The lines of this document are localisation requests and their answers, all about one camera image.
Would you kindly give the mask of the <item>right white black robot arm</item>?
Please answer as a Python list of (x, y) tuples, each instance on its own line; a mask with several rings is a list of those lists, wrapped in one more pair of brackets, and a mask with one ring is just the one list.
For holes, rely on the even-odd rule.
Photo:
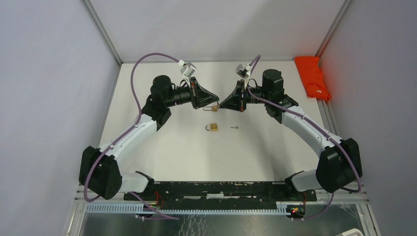
[(305, 141), (318, 156), (317, 168), (295, 173), (285, 179), (284, 195), (298, 200), (304, 191), (323, 189), (333, 193), (357, 182), (355, 192), (362, 190), (362, 166), (358, 143), (343, 139), (318, 125), (301, 106), (285, 94), (281, 71), (267, 69), (262, 74), (261, 86), (249, 85), (251, 66), (240, 65), (236, 73), (241, 77), (233, 92), (220, 103), (220, 109), (244, 112), (249, 104), (264, 104), (267, 114), (289, 128)]

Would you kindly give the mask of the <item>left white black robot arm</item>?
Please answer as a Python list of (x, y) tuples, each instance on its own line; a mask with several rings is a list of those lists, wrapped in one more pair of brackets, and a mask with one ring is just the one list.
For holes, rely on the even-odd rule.
[(170, 107), (190, 103), (199, 109), (218, 101), (219, 97), (203, 88), (195, 77), (184, 86), (176, 86), (166, 75), (155, 77), (146, 104), (134, 121), (108, 143), (85, 148), (79, 183), (106, 200), (119, 192), (135, 192), (142, 200), (151, 199), (154, 196), (154, 186), (149, 184), (151, 178), (139, 171), (121, 173), (122, 160), (167, 122)]

